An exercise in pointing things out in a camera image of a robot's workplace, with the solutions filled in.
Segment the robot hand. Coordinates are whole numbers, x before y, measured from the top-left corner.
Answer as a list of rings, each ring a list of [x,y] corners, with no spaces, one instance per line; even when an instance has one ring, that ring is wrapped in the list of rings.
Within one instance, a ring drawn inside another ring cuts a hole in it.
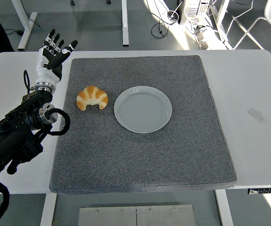
[[[62,78],[62,63],[74,51],[78,41],[74,40],[65,47],[64,40],[59,39],[60,34],[56,34],[55,29],[52,29],[38,51],[37,84],[46,82],[55,86]]]

